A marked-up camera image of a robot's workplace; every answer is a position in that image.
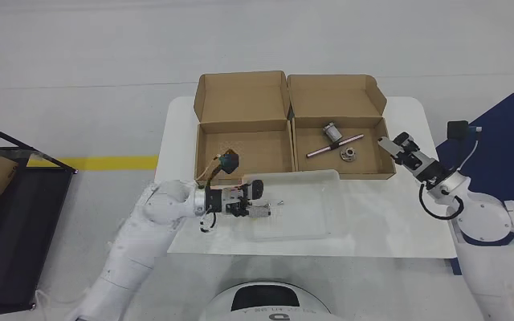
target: transparent plastic tray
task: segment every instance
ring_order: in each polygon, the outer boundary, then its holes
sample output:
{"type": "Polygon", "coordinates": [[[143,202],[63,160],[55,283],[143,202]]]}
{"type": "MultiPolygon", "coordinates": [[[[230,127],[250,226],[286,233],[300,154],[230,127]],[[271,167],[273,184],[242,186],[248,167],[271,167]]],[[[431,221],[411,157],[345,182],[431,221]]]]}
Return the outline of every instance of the transparent plastic tray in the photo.
{"type": "Polygon", "coordinates": [[[296,173],[253,174],[243,182],[262,180],[260,205],[271,205],[270,217],[238,217],[236,235],[252,241],[325,238],[327,217],[341,215],[339,175],[335,170],[296,173]]]}

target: blue panel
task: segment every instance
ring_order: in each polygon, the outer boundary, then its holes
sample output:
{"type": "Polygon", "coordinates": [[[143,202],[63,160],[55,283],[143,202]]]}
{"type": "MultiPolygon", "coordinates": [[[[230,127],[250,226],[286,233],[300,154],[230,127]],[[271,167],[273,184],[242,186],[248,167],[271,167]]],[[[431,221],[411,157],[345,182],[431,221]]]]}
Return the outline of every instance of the blue panel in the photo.
{"type": "MultiPolygon", "coordinates": [[[[483,132],[475,154],[461,173],[471,177],[470,190],[490,194],[501,201],[514,200],[514,94],[491,108],[471,125],[483,132]]],[[[467,155],[475,144],[469,137],[467,155]]],[[[457,142],[446,140],[437,148],[439,160],[448,169],[455,165],[457,142]]]]}

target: box lid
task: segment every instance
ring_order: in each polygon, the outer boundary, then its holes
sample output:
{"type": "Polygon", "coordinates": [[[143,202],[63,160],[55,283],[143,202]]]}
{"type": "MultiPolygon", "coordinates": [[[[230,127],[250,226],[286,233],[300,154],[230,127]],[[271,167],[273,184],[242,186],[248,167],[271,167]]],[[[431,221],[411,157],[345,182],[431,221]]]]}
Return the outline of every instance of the box lid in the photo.
{"type": "Polygon", "coordinates": [[[286,120],[289,105],[283,71],[202,75],[194,98],[201,123],[286,120]]]}
{"type": "Polygon", "coordinates": [[[381,116],[387,99],[370,75],[290,75],[295,117],[381,116]]]}

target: brown cardboard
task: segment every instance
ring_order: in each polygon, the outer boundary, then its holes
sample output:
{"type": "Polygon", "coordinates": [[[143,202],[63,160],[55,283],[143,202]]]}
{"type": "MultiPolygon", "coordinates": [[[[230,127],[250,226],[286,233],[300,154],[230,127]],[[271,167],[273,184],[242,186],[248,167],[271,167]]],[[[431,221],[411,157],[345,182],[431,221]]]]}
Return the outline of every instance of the brown cardboard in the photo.
{"type": "Polygon", "coordinates": [[[238,182],[244,174],[294,171],[289,108],[282,71],[202,75],[194,100],[200,120],[195,177],[229,148],[239,154],[239,167],[220,173],[220,184],[238,182]]]}
{"type": "Polygon", "coordinates": [[[341,179],[387,179],[395,166],[377,139],[387,135],[381,116],[386,98],[369,75],[290,75],[289,95],[295,118],[292,121],[296,170],[335,169],[341,179]],[[337,150],[307,159],[313,152],[331,143],[322,128],[334,122],[343,137],[364,134],[337,150]],[[339,152],[354,147],[357,160],[345,162],[339,152]]]}
{"type": "Polygon", "coordinates": [[[18,163],[8,160],[0,156],[0,195],[6,190],[6,187],[12,181],[18,163]]]}

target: white table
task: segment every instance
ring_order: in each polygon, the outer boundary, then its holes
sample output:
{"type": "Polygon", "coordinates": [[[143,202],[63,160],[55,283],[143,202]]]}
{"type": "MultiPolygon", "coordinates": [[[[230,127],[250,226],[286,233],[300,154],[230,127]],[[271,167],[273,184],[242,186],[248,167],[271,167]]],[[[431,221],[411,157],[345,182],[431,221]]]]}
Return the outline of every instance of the white table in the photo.
{"type": "MultiPolygon", "coordinates": [[[[179,97],[169,105],[156,181],[194,179],[194,154],[198,119],[194,97],[179,97]]],[[[388,97],[384,117],[390,137],[408,132],[428,156],[437,158],[423,106],[414,98],[388,97]]],[[[424,213],[418,203],[418,182],[397,166],[386,181],[341,181],[341,210],[347,213],[343,237],[316,240],[252,242],[235,237],[232,220],[218,216],[215,232],[199,231],[190,219],[175,238],[169,253],[316,255],[391,258],[455,258],[450,226],[424,213]]],[[[446,206],[425,197],[427,206],[439,215],[446,206]]]]}

